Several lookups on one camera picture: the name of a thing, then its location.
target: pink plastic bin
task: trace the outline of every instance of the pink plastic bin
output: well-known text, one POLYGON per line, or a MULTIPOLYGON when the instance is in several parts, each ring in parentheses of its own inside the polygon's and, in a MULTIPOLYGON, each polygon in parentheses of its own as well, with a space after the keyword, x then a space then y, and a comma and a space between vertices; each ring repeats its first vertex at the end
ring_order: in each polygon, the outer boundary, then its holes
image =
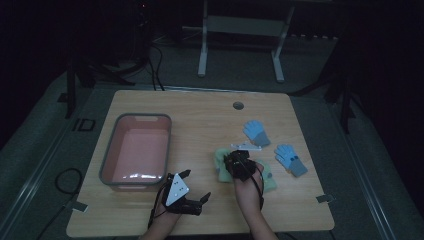
POLYGON ((166 177, 171 136, 166 114, 123 114, 116 123, 100 169, 115 191, 156 191, 166 177))

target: table top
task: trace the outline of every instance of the table top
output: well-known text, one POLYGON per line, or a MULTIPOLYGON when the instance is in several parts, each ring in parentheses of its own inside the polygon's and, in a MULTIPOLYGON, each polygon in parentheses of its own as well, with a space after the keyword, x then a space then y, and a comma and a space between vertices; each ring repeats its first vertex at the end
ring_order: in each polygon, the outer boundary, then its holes
POLYGON ((187 199, 211 192, 200 216, 183 215, 172 235, 248 233, 237 206, 232 183, 221 183, 214 153, 247 139, 243 125, 261 121, 271 145, 250 151, 250 159, 268 163, 278 187, 264 194, 262 212, 274 232, 330 230, 334 220, 290 98, 285 94, 251 92, 117 91, 88 167, 78 201, 85 213, 74 211, 67 227, 71 237, 131 236, 147 229, 156 192, 116 192, 99 179, 113 126, 123 113, 164 113, 172 119, 167 172, 191 169, 185 183, 187 199), (244 108, 236 110, 234 102, 244 108), (279 144, 291 144, 308 172, 299 178, 275 160, 279 144))

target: green cloth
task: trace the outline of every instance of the green cloth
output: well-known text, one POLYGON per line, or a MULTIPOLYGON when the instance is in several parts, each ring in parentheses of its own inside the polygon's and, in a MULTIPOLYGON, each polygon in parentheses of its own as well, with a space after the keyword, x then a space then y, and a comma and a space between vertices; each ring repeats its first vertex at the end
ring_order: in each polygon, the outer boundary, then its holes
MULTIPOLYGON (((230 149, 227 149, 227 148, 219 148, 215 151, 215 157, 214 157, 215 170, 218 174, 218 181, 219 182, 229 183, 229 182, 233 181, 233 177, 227 171, 227 169, 225 167, 225 163, 224 163, 224 156, 229 155, 231 152, 232 151, 230 149)), ((261 159, 258 159, 256 162, 258 162, 259 164, 262 164, 262 166, 264 166, 264 169, 262 171, 262 177, 264 179, 264 192, 268 192, 268 191, 271 191, 273 189, 276 189, 277 183, 272 178, 271 168, 270 168, 269 164, 264 162, 261 159)))

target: gray carpet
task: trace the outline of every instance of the gray carpet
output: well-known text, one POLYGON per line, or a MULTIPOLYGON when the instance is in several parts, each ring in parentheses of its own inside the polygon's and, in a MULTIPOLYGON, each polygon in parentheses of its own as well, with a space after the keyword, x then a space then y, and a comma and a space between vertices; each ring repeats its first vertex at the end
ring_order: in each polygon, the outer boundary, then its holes
MULTIPOLYGON (((317 80, 335 44, 335 41, 325 39, 306 41, 289 38, 281 57, 286 82, 280 84, 275 81, 270 53, 264 48, 250 49, 237 44, 227 46, 222 42, 213 42, 209 48, 206 77, 198 78, 198 39, 190 38, 186 44, 179 46, 166 45, 165 40, 166 38, 160 39, 156 43, 163 53, 159 76, 166 90, 189 87, 196 88, 193 90, 282 93, 298 90, 317 80)), ((153 64, 156 65, 159 62, 159 52, 152 49, 151 56, 153 64)), ((5 239, 37 237, 69 198, 69 195, 55 188, 56 176, 70 167, 85 174, 114 92, 124 88, 152 89, 150 72, 150 69, 146 68, 137 75, 127 76, 128 80, 137 83, 135 87, 99 81, 94 89, 78 88, 77 111, 69 120, 64 119, 66 105, 56 102, 60 93, 66 90, 66 78, 63 75, 52 83, 27 121, 0 153, 2 222, 34 168, 46 158, 50 160, 44 177, 40 179, 39 188, 33 193, 32 201, 29 201, 21 215, 17 216, 13 231, 5 239), (73 131, 77 118, 95 120, 93 131, 73 131), (56 143, 57 147, 51 148, 52 142, 56 143)), ((351 133, 345 135, 337 119, 340 106, 325 103, 322 99, 325 90, 326 87, 322 87, 303 97, 291 99, 323 189, 325 193, 336 198, 329 203, 335 220, 335 228, 332 231, 335 239, 424 239, 423 220, 399 180, 372 123, 352 104, 356 118, 349 120, 351 133), (364 191, 361 175, 357 172, 357 160, 364 167, 393 231, 392 235, 389 235, 394 237, 382 235, 376 223, 376 216, 370 209, 372 199, 370 200, 364 191)), ((72 189, 77 184, 74 173, 67 174, 64 179, 60 183, 67 189, 72 189)), ((64 210, 49 226, 42 239, 69 239, 66 226, 70 215, 69 210, 64 210)), ((328 231, 277 234, 280 239, 292 239, 291 236, 297 239, 332 239, 328 231)), ((220 235, 170 239, 246 237, 220 235)))

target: dark background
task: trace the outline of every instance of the dark background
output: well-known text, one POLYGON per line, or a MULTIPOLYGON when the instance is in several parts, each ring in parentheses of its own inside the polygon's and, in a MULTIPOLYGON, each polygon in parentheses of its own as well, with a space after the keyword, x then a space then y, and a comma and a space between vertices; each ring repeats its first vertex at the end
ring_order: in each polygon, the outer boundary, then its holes
MULTIPOLYGON (((221 11, 221 7, 233 13, 238 9, 239 14, 279 18, 275 8, 258 8, 253 0, 231 4, 210 2, 215 4, 212 11, 221 11)), ((0 147, 22 124, 49 84, 66 70, 69 46, 112 65, 128 55, 130 50, 125 47, 128 44, 122 43, 133 36, 133 25, 142 21, 134 11, 134 4, 139 3, 130 0, 0 3, 0 147)), ((144 16, 154 20, 156 29, 168 32, 176 41, 182 25, 201 26, 200 0, 144 3, 153 14, 144 16)), ((374 3, 296 3, 289 32, 307 38, 313 35, 339 38, 336 49, 341 49, 342 54, 330 58, 329 68, 360 73, 354 74, 354 91, 383 139, 411 198, 424 215, 420 186, 424 182, 421 157, 424 6, 418 0, 374 3), (332 62, 343 64, 333 66, 332 62)))

